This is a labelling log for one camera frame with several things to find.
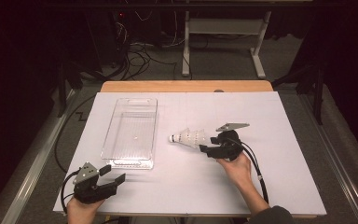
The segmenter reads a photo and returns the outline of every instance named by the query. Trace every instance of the white metal stand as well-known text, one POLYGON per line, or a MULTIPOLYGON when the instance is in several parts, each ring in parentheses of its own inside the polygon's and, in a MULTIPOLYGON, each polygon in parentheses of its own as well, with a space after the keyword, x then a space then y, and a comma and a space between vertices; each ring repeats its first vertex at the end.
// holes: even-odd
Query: white metal stand
POLYGON ((258 78, 265 79, 266 74, 258 53, 269 25, 270 15, 270 11, 266 12, 264 20, 190 19, 189 12, 186 12, 182 76, 188 77, 190 74, 190 48, 188 46, 190 34, 257 35, 256 46, 251 48, 250 52, 258 78))

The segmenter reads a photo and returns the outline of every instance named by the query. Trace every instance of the white tabletop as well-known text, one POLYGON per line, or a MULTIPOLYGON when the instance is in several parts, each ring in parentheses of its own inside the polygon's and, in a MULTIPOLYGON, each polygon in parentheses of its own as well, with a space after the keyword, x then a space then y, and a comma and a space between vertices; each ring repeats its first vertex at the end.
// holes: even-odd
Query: white tabletop
MULTIPOLYGON (((158 99, 154 167, 152 170, 114 169, 99 185, 126 173, 117 195, 99 213, 129 216, 249 216, 246 203, 223 168, 206 154, 173 144, 168 136, 185 128, 204 129, 209 136, 230 122, 250 123, 238 129, 249 145, 266 182, 269 204, 294 216, 320 216, 326 211, 277 92, 100 92, 69 167, 76 171, 86 161, 105 166, 100 157, 104 138, 119 98, 158 99)), ((253 171, 254 183, 261 193, 253 171)), ((72 180, 65 195, 73 192, 72 180)), ((60 197, 54 211, 61 212, 60 197)))

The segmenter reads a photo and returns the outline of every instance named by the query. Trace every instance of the black sleeve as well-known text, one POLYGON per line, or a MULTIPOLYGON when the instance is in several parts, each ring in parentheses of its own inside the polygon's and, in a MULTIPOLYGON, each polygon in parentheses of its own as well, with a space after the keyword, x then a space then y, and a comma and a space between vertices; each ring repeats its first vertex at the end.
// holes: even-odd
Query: black sleeve
POLYGON ((249 224, 294 224, 295 221, 292 218, 292 215, 284 208, 280 206, 274 206, 272 208, 266 209, 256 216, 252 217, 249 221, 249 224))

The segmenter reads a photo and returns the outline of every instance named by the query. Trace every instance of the white shuttlecock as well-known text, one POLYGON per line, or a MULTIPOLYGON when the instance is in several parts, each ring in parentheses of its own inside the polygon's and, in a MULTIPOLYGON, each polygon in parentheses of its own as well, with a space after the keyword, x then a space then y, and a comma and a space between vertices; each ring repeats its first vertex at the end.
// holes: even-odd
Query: white shuttlecock
POLYGON ((180 143, 193 148, 200 148, 205 144, 205 132, 203 130, 191 132, 188 128, 179 134, 170 135, 169 141, 180 143))

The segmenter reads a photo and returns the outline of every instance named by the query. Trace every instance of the clear plastic container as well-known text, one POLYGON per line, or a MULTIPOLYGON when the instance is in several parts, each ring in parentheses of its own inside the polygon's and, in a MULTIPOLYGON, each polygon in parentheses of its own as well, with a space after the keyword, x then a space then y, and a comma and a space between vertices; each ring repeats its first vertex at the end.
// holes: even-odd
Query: clear plastic container
POLYGON ((153 168, 157 99, 118 99, 102 159, 112 168, 153 168))

